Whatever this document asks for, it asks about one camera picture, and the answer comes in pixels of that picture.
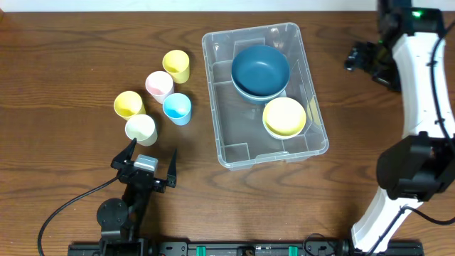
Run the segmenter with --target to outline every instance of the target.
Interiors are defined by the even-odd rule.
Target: wooden surface
[[[455,18],[446,15],[447,20]],[[136,154],[159,159],[164,177],[178,148],[178,185],[156,194],[142,233],[191,241],[302,241],[310,233],[348,237],[378,187],[378,155],[400,140],[401,96],[343,61],[353,41],[377,40],[374,13],[5,14],[0,23],[0,255],[36,255],[44,220],[76,195],[111,179],[128,145],[112,103],[135,90],[159,124],[157,144]],[[300,26],[330,147],[304,162],[228,171],[217,160],[201,38],[207,32],[292,21]],[[455,33],[446,70],[455,69]],[[184,127],[164,117],[144,89],[163,55],[181,49],[191,78],[177,90],[193,101]],[[455,73],[447,72],[455,99]],[[46,255],[73,241],[98,241],[98,206],[120,197],[116,182],[65,209],[48,226]],[[455,186],[421,209],[453,217]],[[411,215],[395,238],[420,239],[428,255],[453,255],[455,226]]]

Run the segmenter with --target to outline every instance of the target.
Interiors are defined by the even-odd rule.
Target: white wall
[[[455,11],[455,0],[414,0]],[[374,11],[376,0],[0,0],[4,11]]]

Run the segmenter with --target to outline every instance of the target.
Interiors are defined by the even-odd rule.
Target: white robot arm
[[[354,248],[362,252],[373,250],[374,253],[386,251],[390,238],[411,213],[406,211],[400,215],[385,234],[403,206],[418,208],[434,193],[442,192],[444,189],[438,190],[441,186],[446,188],[447,183],[450,184],[453,181],[453,179],[444,181],[441,179],[441,173],[447,175],[450,172],[450,163],[447,163],[443,170],[424,165],[425,162],[436,161],[435,156],[441,156],[442,153],[435,153],[435,149],[436,146],[443,147],[445,140],[439,123],[435,122],[438,116],[430,75],[430,69],[433,67],[429,65],[434,47],[440,37],[445,36],[445,31],[441,32],[442,20],[441,15],[438,16],[440,11],[412,8],[403,4],[403,1],[395,5],[394,1],[380,1],[379,12],[381,12],[380,32],[385,46],[376,48],[372,48],[371,44],[363,46],[363,49],[367,48],[366,54],[374,57],[373,59],[364,58],[354,66],[371,73],[373,79],[378,82],[384,83],[383,78],[388,78],[388,85],[391,85],[394,82],[393,79],[399,76],[405,125],[403,140],[381,155],[377,169],[380,187],[365,215],[351,229]],[[446,87],[444,46],[445,40],[442,40],[437,46],[434,58],[436,61],[434,64],[435,89],[444,126],[447,133],[453,136],[455,120]],[[354,48],[357,54],[359,54],[359,48],[362,47],[357,45],[357,48]],[[384,52],[388,53],[389,59],[384,57],[387,55]],[[351,63],[346,63],[346,68],[349,70],[352,70],[349,68],[349,64],[352,67],[352,60],[353,58]],[[378,63],[381,63],[379,66],[385,65],[383,61],[389,61],[388,68],[396,69],[395,73],[384,66],[377,68]]]

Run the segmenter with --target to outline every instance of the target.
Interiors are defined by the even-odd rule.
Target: yellow bowl
[[[305,127],[305,109],[296,100],[278,97],[265,106],[262,123],[275,139],[291,139]]]

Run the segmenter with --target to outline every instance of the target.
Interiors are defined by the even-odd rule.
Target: plastic bin
[[[253,45],[274,47],[289,61],[291,79],[280,96],[300,102],[307,115],[304,129],[292,139],[282,141],[271,137],[262,124],[265,105],[245,102],[234,88],[232,60],[241,50]],[[221,165],[234,171],[268,161],[303,161],[327,151],[327,133],[296,24],[207,33],[202,38],[202,47]]]

